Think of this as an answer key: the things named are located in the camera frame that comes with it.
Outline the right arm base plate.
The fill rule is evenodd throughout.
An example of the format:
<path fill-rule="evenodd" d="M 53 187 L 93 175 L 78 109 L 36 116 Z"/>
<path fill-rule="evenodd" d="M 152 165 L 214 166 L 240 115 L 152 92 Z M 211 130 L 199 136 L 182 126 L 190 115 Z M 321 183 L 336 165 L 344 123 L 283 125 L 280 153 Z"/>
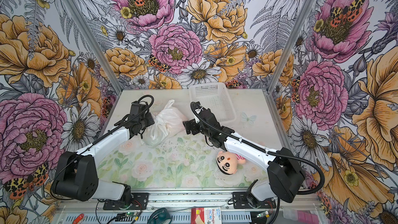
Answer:
<path fill-rule="evenodd" d="M 272 198 L 259 201 L 247 192 L 232 192 L 232 199 L 229 201 L 234 209 L 275 209 L 276 201 Z"/>

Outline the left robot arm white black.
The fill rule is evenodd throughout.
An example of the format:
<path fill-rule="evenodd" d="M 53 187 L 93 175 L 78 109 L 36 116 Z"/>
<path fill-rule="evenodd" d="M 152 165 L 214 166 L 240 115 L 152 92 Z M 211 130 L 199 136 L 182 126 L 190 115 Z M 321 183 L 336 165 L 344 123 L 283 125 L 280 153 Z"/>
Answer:
<path fill-rule="evenodd" d="M 153 103 L 146 102 L 146 98 L 154 99 L 151 95 L 142 96 L 131 104 L 130 112 L 115 123 L 113 129 L 91 144 L 75 152 L 66 151 L 60 156 L 51 185 L 52 196 L 78 201 L 113 200 L 123 205 L 132 203 L 130 186 L 100 180 L 97 169 L 114 149 L 134 136 L 142 136 L 154 124 L 150 113 Z"/>

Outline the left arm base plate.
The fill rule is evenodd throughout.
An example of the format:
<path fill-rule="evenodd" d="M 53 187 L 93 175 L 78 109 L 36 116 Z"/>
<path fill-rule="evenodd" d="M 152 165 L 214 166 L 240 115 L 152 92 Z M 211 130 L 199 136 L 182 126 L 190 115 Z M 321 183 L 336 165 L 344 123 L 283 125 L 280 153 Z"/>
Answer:
<path fill-rule="evenodd" d="M 105 211 L 145 210 L 148 204 L 149 193 L 133 192 L 130 197 L 121 200 L 106 200 L 103 206 Z"/>

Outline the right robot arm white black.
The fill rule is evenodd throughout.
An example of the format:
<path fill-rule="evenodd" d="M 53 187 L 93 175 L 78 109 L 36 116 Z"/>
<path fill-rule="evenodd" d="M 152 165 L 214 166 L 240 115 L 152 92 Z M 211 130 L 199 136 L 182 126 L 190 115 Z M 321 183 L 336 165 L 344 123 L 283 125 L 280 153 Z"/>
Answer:
<path fill-rule="evenodd" d="M 239 156 L 267 172 L 267 180 L 254 181 L 249 187 L 252 202 L 273 197 L 293 202 L 304 182 L 305 173 L 289 149 L 271 149 L 245 139 L 233 129 L 222 126 L 211 110 L 202 107 L 199 102 L 191 102 L 190 108 L 194 119 L 183 122 L 186 133 L 200 133 L 210 145 L 221 150 L 216 163 L 223 174 L 236 172 Z"/>

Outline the translucent white plastic bag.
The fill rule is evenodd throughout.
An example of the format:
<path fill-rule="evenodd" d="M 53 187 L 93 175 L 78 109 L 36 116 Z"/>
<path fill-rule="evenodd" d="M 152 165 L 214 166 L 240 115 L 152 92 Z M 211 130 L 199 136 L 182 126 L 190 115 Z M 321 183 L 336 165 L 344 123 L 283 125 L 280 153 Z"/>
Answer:
<path fill-rule="evenodd" d="M 148 127 L 143 134 L 143 143 L 150 147 L 171 139 L 184 130 L 183 122 L 188 118 L 176 107 L 175 100 L 169 100 L 157 115 L 154 117 L 154 125 Z"/>

